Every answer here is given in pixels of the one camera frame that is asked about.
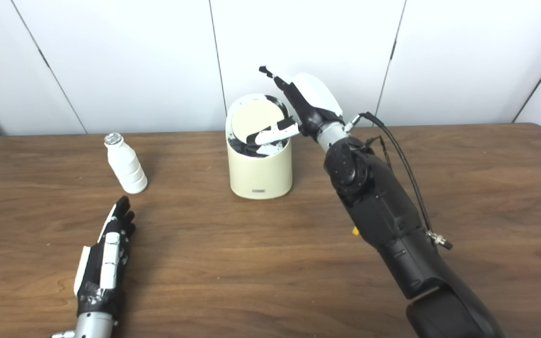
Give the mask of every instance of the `black cable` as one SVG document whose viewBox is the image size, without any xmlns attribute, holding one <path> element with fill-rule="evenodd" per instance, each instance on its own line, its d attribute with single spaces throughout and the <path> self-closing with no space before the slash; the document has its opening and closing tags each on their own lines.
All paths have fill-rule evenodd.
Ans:
<svg viewBox="0 0 541 338">
<path fill-rule="evenodd" d="M 374 124 L 377 124 L 379 128 L 389 137 L 389 141 L 394 145 L 395 151 L 398 153 L 398 156 L 400 157 L 400 160 L 402 160 L 402 163 L 404 164 L 404 168 L 406 169 L 406 173 L 408 173 L 408 177 L 410 178 L 410 182 L 412 183 L 412 189 L 415 191 L 415 195 L 417 197 L 417 201 L 419 203 L 419 208 L 421 209 L 421 214 L 423 215 L 423 220 L 425 221 L 425 227 L 429 231 L 433 231 L 431 227 L 431 221 L 429 220 L 429 216 L 427 215 L 427 209 L 425 208 L 425 203 L 423 203 L 423 197 L 421 196 L 421 191 L 419 190 L 419 186 L 417 184 L 417 180 L 415 180 L 415 176 L 412 173 L 412 169 L 410 168 L 410 165 L 408 164 L 408 161 L 406 160 L 406 156 L 404 155 L 404 152 L 402 151 L 402 148 L 400 148 L 400 144 L 398 144 L 398 141 L 395 140 L 395 137 L 392 135 L 392 133 L 387 129 L 385 124 L 375 115 L 367 112 L 367 113 L 360 113 L 361 117 L 366 118 L 370 122 L 373 122 Z"/>
<path fill-rule="evenodd" d="M 376 137 L 371 137 L 370 139 L 367 139 L 362 146 L 358 147 L 358 150 L 363 150 L 363 149 L 370 148 L 371 145 L 373 144 L 373 142 L 377 141 L 377 139 L 380 141 L 381 147 L 383 148 L 384 157 L 385 157 L 385 163 L 387 163 L 387 166 L 389 167 L 389 169 L 391 169 L 391 171 L 393 171 L 394 169 L 391 167 L 391 160 L 389 160 L 389 154 L 387 152 L 387 147 L 385 147 L 385 141 L 383 141 L 383 137 L 381 135 L 376 136 Z"/>
</svg>

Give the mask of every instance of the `container lid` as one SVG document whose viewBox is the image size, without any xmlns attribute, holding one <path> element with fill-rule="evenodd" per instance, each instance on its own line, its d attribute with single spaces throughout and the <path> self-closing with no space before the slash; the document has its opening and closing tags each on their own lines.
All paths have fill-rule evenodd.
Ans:
<svg viewBox="0 0 541 338">
<path fill-rule="evenodd" d="M 124 143 L 124 138 L 120 133 L 109 133 L 103 138 L 103 144 L 108 148 L 120 147 Z"/>
<path fill-rule="evenodd" d="M 226 133 L 231 147 L 250 157 L 267 157 L 279 153 L 287 145 L 282 139 L 262 146 L 248 146 L 247 137 L 288 118 L 287 108 L 277 98 L 251 94 L 236 100 L 228 110 Z"/>
</svg>

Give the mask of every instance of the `white bottle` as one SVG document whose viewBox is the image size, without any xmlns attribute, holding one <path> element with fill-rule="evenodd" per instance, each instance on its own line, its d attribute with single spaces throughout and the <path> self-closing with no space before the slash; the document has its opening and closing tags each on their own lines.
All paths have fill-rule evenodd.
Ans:
<svg viewBox="0 0 541 338">
<path fill-rule="evenodd" d="M 108 163 L 124 191 L 138 194 L 147 187 L 147 177 L 135 150 L 124 143 L 120 133 L 110 133 L 103 139 L 108 148 Z"/>
</svg>

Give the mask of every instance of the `wooden table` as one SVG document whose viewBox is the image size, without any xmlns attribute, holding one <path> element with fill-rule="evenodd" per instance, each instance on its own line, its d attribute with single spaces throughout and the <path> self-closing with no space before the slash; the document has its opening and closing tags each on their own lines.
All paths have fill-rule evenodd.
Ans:
<svg viewBox="0 0 541 338">
<path fill-rule="evenodd" d="M 541 128 L 393 133 L 434 228 L 455 244 L 442 255 L 509 338 L 541 337 Z M 311 139 L 294 139 L 291 192 L 253 201 L 229 188 L 223 133 L 125 137 L 150 185 L 131 196 L 138 229 L 117 337 L 415 337 L 408 301 L 350 232 Z M 101 135 L 0 138 L 0 337 L 74 328 L 81 246 L 122 194 Z"/>
</svg>

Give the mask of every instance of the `robotic arm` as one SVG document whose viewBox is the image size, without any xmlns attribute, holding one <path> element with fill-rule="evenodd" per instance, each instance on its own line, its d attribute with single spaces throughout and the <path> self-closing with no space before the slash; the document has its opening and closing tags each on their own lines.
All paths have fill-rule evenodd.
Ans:
<svg viewBox="0 0 541 338">
<path fill-rule="evenodd" d="M 121 197 L 103 224 L 97 243 L 84 246 L 75 277 L 77 328 L 51 338 L 109 338 L 124 303 L 121 288 L 129 259 L 129 237 L 135 232 L 135 213 L 129 198 Z"/>
<path fill-rule="evenodd" d="M 298 118 L 287 118 L 254 133 L 247 142 L 260 145 L 276 141 L 298 128 L 320 145 L 326 153 L 325 171 L 361 237 L 378 251 L 404 296 L 414 300 L 406 316 L 417 335 L 503 338 L 489 310 L 440 257 L 437 245 L 448 249 L 452 245 L 433 233 L 427 220 L 423 225 L 391 168 L 348 133 L 361 117 L 387 131 L 382 122 L 363 113 L 344 123 L 333 95 L 312 75 L 299 73 L 290 79 L 274 75 L 265 66 L 260 71 L 273 78 Z"/>
</svg>

